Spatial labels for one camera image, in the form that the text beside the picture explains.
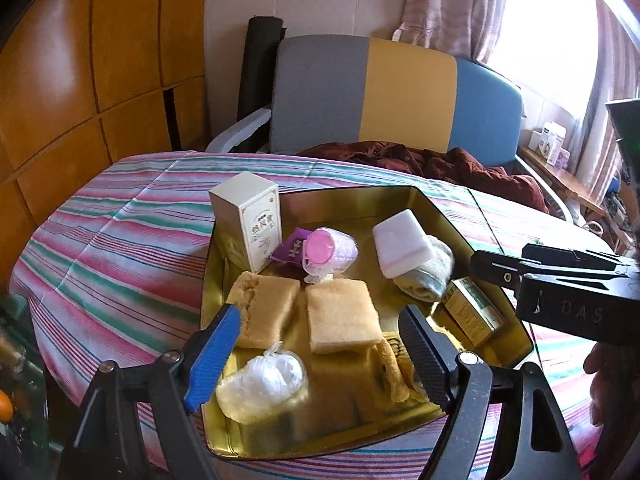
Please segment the person's right hand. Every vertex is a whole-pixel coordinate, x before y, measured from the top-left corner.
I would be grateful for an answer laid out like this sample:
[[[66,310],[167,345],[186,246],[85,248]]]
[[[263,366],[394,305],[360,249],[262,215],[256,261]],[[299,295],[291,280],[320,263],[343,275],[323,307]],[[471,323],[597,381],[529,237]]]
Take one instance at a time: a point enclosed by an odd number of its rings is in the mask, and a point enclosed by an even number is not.
[[[639,350],[597,342],[586,356],[582,369],[592,377],[590,422],[602,427],[606,421],[606,408],[613,400],[614,386],[626,374],[633,380],[639,377]]]

